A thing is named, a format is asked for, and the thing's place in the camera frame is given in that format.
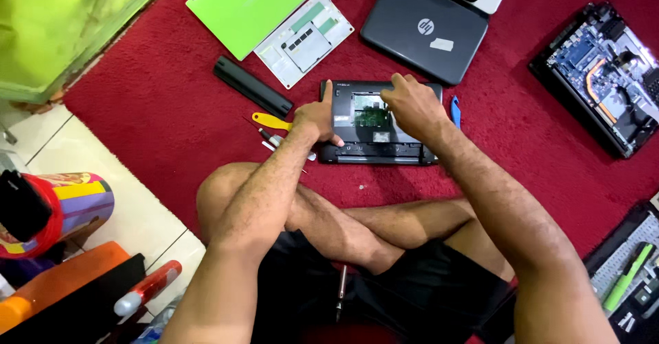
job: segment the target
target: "green laptop lid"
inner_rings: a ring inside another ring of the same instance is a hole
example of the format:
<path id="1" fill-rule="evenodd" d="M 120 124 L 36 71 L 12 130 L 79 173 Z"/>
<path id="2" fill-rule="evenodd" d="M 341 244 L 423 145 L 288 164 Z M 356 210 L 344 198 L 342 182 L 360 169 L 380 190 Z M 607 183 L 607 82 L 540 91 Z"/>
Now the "green laptop lid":
<path id="1" fill-rule="evenodd" d="M 188 0 L 186 5 L 243 60 L 305 0 Z"/>

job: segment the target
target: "colorful container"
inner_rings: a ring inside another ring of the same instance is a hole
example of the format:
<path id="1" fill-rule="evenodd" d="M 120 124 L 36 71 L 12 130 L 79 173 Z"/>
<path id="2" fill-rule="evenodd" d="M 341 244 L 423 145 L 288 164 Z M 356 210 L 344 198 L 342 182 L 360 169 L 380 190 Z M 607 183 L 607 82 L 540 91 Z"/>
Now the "colorful container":
<path id="1" fill-rule="evenodd" d="M 106 222 L 114 210 L 115 197 L 110 186 L 95 174 L 22 176 L 41 195 L 53 214 L 45 228 L 28 242 L 21 242 L 0 229 L 0 258 L 34 258 L 92 223 Z"/>

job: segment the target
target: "white tile floor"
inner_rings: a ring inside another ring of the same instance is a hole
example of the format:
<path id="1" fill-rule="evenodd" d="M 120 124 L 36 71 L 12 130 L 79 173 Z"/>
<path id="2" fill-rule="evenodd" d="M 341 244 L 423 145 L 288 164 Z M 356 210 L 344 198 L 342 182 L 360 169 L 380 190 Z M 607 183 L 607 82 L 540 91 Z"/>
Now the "white tile floor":
<path id="1" fill-rule="evenodd" d="M 114 212 L 79 245 L 83 250 L 114 240 L 130 255 L 142 253 L 147 273 L 172 259 L 183 265 L 181 275 L 147 304 L 140 321 L 150 322 L 192 279 L 206 252 L 202 243 L 64 105 L 27 118 L 0 105 L 0 121 L 8 117 L 19 120 L 10 127 L 19 142 L 11 146 L 0 137 L 0 148 L 16 152 L 32 174 L 88 171 L 112 188 Z"/>

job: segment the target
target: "hairy arm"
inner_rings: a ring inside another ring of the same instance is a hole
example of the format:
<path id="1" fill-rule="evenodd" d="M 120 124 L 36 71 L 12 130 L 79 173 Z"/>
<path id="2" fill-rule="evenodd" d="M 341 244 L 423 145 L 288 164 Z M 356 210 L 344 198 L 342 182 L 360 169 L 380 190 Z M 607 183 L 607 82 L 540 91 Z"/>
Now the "hairy arm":
<path id="1" fill-rule="evenodd" d="M 574 247 L 540 203 L 449 121 L 432 90 L 394 74 L 401 129 L 436 154 L 519 279 L 519 343 L 617 343 Z"/>
<path id="2" fill-rule="evenodd" d="M 250 342 L 258 267 L 284 228 L 309 149 L 318 140 L 343 144 L 331 129 L 329 81 L 325 94 L 295 112 L 288 137 L 227 206 L 161 343 Z"/>

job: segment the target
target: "orange container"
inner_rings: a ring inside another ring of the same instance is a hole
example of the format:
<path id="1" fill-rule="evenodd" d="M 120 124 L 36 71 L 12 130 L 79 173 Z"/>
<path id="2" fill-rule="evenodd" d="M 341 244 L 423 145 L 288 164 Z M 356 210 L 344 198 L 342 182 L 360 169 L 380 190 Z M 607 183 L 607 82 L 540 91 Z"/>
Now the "orange container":
<path id="1" fill-rule="evenodd" d="M 114 241 L 106 242 L 45 270 L 0 302 L 0 334 L 55 304 L 130 258 Z"/>

